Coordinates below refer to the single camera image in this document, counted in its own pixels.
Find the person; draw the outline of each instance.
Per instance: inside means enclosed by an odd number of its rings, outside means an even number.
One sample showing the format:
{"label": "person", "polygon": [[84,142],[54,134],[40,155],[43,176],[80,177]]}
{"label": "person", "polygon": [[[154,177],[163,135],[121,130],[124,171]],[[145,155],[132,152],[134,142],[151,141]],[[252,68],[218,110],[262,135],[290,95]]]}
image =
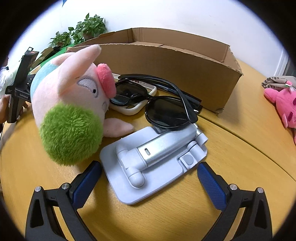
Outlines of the person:
{"label": "person", "polygon": [[[5,83],[5,78],[11,78],[11,76],[15,77],[14,73],[11,73],[10,70],[6,69],[6,66],[8,65],[8,57],[6,57],[4,63],[2,64],[2,67],[0,69],[0,88],[2,89],[3,92],[2,94],[0,93],[0,132],[3,130],[3,123],[7,121],[8,119],[8,106],[9,106],[9,100],[10,100],[10,95],[5,95],[5,89],[6,85]],[[25,108],[28,108],[27,103],[25,102],[23,105]]]}

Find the brown cardboard box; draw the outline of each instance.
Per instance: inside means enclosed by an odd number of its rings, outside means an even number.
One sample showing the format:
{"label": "brown cardboard box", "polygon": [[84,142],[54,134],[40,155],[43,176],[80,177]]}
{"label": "brown cardboard box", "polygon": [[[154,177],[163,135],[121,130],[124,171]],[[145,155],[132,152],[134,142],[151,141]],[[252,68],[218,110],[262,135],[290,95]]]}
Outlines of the brown cardboard box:
{"label": "brown cardboard box", "polygon": [[95,64],[116,74],[140,73],[164,78],[218,111],[224,108],[241,68],[229,45],[202,36],[160,28],[130,28],[101,34],[68,52],[100,44]]}
{"label": "brown cardboard box", "polygon": [[35,62],[31,65],[31,68],[34,69],[38,66],[54,49],[52,47],[46,48],[41,52],[41,56],[35,60]]}

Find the pink stuffed toy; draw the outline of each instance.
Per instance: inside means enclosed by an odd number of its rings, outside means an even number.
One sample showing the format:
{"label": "pink stuffed toy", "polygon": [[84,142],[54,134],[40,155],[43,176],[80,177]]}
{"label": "pink stuffed toy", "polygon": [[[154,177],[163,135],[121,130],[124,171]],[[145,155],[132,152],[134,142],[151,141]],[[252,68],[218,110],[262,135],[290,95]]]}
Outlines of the pink stuffed toy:
{"label": "pink stuffed toy", "polygon": [[276,104],[284,127],[296,128],[296,90],[289,81],[286,82],[286,87],[280,92],[267,88],[264,90],[264,96],[271,103]]}
{"label": "pink stuffed toy", "polygon": [[131,133],[133,126],[105,119],[116,88],[106,64],[93,62],[101,53],[91,45],[47,62],[31,85],[32,109],[42,143],[59,164],[73,165],[95,153],[102,137]]}

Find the black sunglasses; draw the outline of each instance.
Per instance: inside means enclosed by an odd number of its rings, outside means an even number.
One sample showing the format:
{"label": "black sunglasses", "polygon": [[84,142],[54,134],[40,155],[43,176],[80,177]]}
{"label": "black sunglasses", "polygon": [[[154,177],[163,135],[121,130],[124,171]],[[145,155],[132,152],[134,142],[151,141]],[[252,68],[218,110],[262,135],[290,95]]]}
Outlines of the black sunglasses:
{"label": "black sunglasses", "polygon": [[[202,109],[201,100],[181,91],[173,83],[145,74],[123,74],[118,78],[119,81],[115,84],[116,96],[110,99],[112,104],[129,106],[148,100],[145,108],[146,119],[149,123],[160,128],[174,129],[197,122],[197,114]],[[145,87],[134,81],[154,85],[166,92],[179,95],[180,98],[151,96]]]}

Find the blue gripper pad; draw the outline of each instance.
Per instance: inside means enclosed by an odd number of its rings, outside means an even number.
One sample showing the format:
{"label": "blue gripper pad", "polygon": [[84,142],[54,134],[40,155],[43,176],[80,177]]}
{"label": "blue gripper pad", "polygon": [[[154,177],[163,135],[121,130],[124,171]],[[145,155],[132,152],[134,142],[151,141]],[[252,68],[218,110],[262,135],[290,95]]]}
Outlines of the blue gripper pad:
{"label": "blue gripper pad", "polygon": [[209,195],[215,208],[223,211],[227,206],[226,194],[223,192],[222,188],[216,182],[204,163],[200,163],[197,166],[197,176],[204,189],[207,191],[207,194]]}
{"label": "blue gripper pad", "polygon": [[79,174],[71,183],[76,187],[72,194],[72,206],[82,208],[101,176],[102,168],[98,161],[93,161],[86,170]]}

